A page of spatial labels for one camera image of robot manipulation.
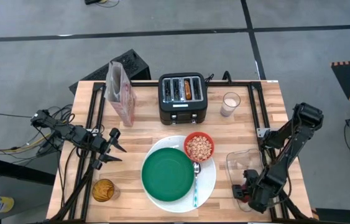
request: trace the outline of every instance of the white plate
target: white plate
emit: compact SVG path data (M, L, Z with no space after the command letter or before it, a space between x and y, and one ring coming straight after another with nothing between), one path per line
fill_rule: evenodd
M143 165L145 160L158 149L171 147L184 152L183 143L185 139L186 139L186 136L169 136L157 141L157 143L155 143L152 146L150 151L145 156ZM216 168L214 166L213 158L211 157L207 161L201 162L200 165L201 165L201 172L198 174L198 207L207 201L207 199L212 194L214 185L216 183ZM175 212L175 213L189 212L191 210L196 209L193 206L194 187L195 187L195 182L193 183L193 186L187 192L187 194L184 195L182 198L172 202L163 202L161 200L157 200L153 198L153 196L147 193L143 185L144 192L147 194L148 198L152 201L152 203L154 203L156 206L158 206L159 208L165 211Z

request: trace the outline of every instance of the butcher block tabletop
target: butcher block tabletop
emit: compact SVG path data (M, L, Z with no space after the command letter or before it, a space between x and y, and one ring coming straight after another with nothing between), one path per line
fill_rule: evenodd
M280 128L288 121L280 85L276 81L261 81L261 84L270 127ZM73 103L72 113L75 114L75 118L72 124L85 125L90 106L92 87L93 81L79 82ZM109 179L120 188L121 194L117 199L107 202L97 202L91 196L87 222L271 221L269 209L263 214L253 210L240 209L237 200L233 198L229 178L230 173L226 168L226 156L232 152L244 152L238 155L240 160L245 163L245 168L242 167L242 169L260 166L260 154L256 150L258 145L251 102L249 101L249 94L246 87L210 86L208 88L208 109L205 121L201 124L177 124L170 126L163 125L160 122L157 87L140 86L133 87L133 90L137 96L133 127L125 127L109 102L106 101L105 103L102 121L105 127L103 137L109 139L108 134L111 128L118 128L121 132L119 143L126 149L127 153L112 147L109 154L121 158L123 161L103 164L101 170L94 172L92 183L94 184L99 179ZM230 117L224 118L220 115L221 103L224 94L230 91L237 93L241 97L241 104ZM257 92L254 92L254 96L259 114L259 123L263 127ZM97 110L98 106L95 106L94 123L92 126L96 122ZM210 198L198 209L186 213L166 212L154 205L147 198L143 190L140 178L143 160L147 152L158 140L173 135L187 136L194 131L208 133L215 143L213 159L216 166L216 184L214 190ZM60 158L62 174L64 173L65 163L72 149L73 145L70 142L64 143ZM65 198L68 198L73 192L78 160L78 156L73 153L68 162ZM311 217L311 208L297 158L290 166L289 174L292 181L292 201L302 213ZM75 218L80 217L83 191L78 199ZM288 192L288 183L285 186L285 191ZM62 190L59 174L57 173L47 218L53 217L58 212L61 198ZM275 209L277 216L281 217L279 206Z

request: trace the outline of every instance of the spoon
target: spoon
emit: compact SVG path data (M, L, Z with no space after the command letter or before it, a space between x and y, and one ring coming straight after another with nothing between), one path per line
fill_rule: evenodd
M198 197L197 197L197 174L201 172L201 166L197 162L193 162L194 174L195 174L195 188L194 188L194 207L198 206Z

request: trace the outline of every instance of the toaster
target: toaster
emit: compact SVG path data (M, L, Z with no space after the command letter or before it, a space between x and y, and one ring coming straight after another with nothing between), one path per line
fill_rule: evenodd
M205 120L208 97L200 73L162 75L158 99L162 124L202 123Z

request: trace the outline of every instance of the gray floor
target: gray floor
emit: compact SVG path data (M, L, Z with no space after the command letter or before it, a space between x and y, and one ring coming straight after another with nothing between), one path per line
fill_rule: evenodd
M350 0L247 3L254 27L350 25ZM214 27L245 28L241 3L122 0L106 9L86 6L82 0L0 1L0 37ZM258 33L256 39L267 79L280 81L288 115L302 101L325 114L323 129L300 153L311 206L350 209L350 152L343 141L350 102L329 66L350 60L350 30ZM246 33L0 42L0 112L30 115L71 103L69 85L131 48L149 64L154 79L190 71L219 78L225 70L233 79L258 79ZM0 147L22 144L33 134L27 119L0 116ZM42 162L53 167L47 172L55 172L54 157ZM34 167L43 169L38 162ZM21 183L8 184L7 194L16 194L16 184ZM41 191L49 195L51 189ZM3 223L41 221L46 202L48 197L40 197L39 207Z

